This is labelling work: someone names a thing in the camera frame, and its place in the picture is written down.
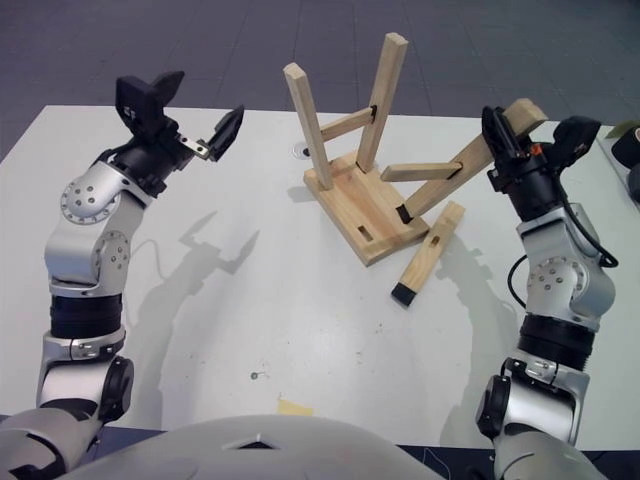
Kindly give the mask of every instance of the black rubber foot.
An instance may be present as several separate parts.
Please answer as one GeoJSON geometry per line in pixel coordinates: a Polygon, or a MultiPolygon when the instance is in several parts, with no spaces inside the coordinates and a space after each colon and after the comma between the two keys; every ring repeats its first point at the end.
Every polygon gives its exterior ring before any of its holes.
{"type": "Polygon", "coordinates": [[[408,307],[409,305],[411,305],[411,302],[413,302],[413,299],[416,296],[416,292],[411,290],[406,285],[398,283],[391,292],[391,296],[401,304],[403,304],[405,307],[408,307]]]}
{"type": "Polygon", "coordinates": [[[396,208],[396,212],[398,212],[402,223],[404,223],[405,225],[413,220],[413,217],[409,215],[409,212],[407,212],[407,207],[404,206],[404,203],[396,208]]]}

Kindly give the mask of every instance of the floor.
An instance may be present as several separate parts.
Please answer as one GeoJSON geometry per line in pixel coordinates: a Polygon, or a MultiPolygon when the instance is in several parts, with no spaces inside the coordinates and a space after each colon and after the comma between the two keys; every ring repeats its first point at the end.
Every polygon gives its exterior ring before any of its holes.
{"type": "Polygon", "coordinates": [[[174,106],[366,105],[383,34],[410,41],[393,113],[479,116],[531,97],[552,119],[640,116],[640,0],[0,0],[0,158],[46,104],[110,105],[115,79],[183,69],[174,106]]]}

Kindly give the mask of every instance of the black cable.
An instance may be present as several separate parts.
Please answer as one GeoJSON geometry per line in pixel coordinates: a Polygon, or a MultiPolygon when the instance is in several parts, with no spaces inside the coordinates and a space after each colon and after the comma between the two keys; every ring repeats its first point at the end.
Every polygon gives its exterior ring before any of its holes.
{"type": "Polygon", "coordinates": [[[584,225],[580,223],[580,220],[578,220],[578,217],[576,217],[576,214],[573,211],[573,208],[571,208],[571,205],[569,204],[567,193],[564,191],[564,188],[562,188],[559,178],[556,178],[556,184],[557,184],[558,190],[560,191],[560,200],[562,201],[562,206],[564,207],[565,212],[567,212],[567,215],[569,216],[571,221],[574,223],[576,228],[580,231],[580,233],[584,236],[584,238],[587,239],[587,241],[593,246],[593,248],[595,248],[598,252],[602,254],[602,258],[600,258],[600,266],[602,268],[616,268],[620,264],[620,262],[618,262],[618,259],[614,257],[611,253],[609,253],[609,251],[605,249],[602,245],[600,245],[600,243],[591,236],[591,234],[587,231],[587,229],[584,228],[584,225]]]}
{"type": "Polygon", "coordinates": [[[511,270],[509,270],[509,275],[507,275],[507,288],[509,288],[509,293],[513,297],[513,299],[520,304],[522,308],[527,308],[527,305],[522,301],[522,299],[518,296],[516,291],[513,289],[513,274],[516,273],[516,270],[520,266],[522,262],[527,259],[526,255],[521,256],[516,263],[513,264],[511,270]]]}

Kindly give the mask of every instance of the mortise hole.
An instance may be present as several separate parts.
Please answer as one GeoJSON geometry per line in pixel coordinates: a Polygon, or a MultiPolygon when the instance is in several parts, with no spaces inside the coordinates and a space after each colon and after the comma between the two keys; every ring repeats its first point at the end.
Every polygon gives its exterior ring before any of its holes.
{"type": "Polygon", "coordinates": [[[369,230],[367,230],[366,228],[364,228],[364,225],[360,225],[358,227],[358,231],[362,234],[362,236],[364,237],[364,239],[367,242],[370,242],[373,240],[373,237],[371,236],[371,234],[369,233],[369,230]]]}

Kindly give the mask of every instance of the cable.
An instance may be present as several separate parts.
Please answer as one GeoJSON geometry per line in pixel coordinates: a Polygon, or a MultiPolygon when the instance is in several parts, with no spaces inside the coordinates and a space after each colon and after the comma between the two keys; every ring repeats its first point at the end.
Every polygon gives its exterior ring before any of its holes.
{"type": "Polygon", "coordinates": [[[429,452],[431,454],[431,456],[433,458],[435,458],[436,462],[438,462],[440,465],[442,465],[445,470],[447,471],[447,480],[451,480],[451,470],[449,470],[449,467],[447,466],[446,463],[444,463],[442,460],[440,460],[440,458],[433,453],[433,450],[431,450],[429,447],[424,447],[424,452],[422,454],[422,464],[426,465],[425,460],[427,459],[427,452],[429,452]]]}
{"type": "Polygon", "coordinates": [[[522,308],[527,308],[527,305],[522,301],[520,296],[518,296],[518,294],[513,288],[513,274],[516,273],[516,270],[518,269],[520,264],[524,262],[526,259],[527,259],[527,256],[523,255],[518,260],[516,260],[516,263],[514,263],[513,266],[511,267],[511,270],[509,270],[509,275],[507,275],[507,288],[509,289],[509,293],[511,294],[513,299],[520,304],[522,308]]]}
{"type": "Polygon", "coordinates": [[[584,225],[580,223],[580,220],[578,220],[578,217],[576,217],[576,214],[573,211],[573,208],[571,208],[571,205],[569,204],[567,192],[565,192],[564,188],[562,188],[560,179],[556,177],[555,180],[556,180],[556,186],[560,191],[560,200],[562,201],[562,206],[564,207],[565,212],[567,212],[567,215],[569,216],[571,221],[574,223],[576,228],[580,231],[580,233],[584,236],[584,238],[587,239],[587,241],[593,246],[593,248],[595,248],[598,252],[600,252],[600,254],[602,254],[602,258],[600,259],[600,266],[602,268],[616,268],[620,264],[620,262],[618,262],[618,259],[614,257],[611,253],[609,253],[609,251],[606,248],[600,245],[600,243],[591,236],[591,234],[587,231],[587,229],[584,228],[584,225]]]}

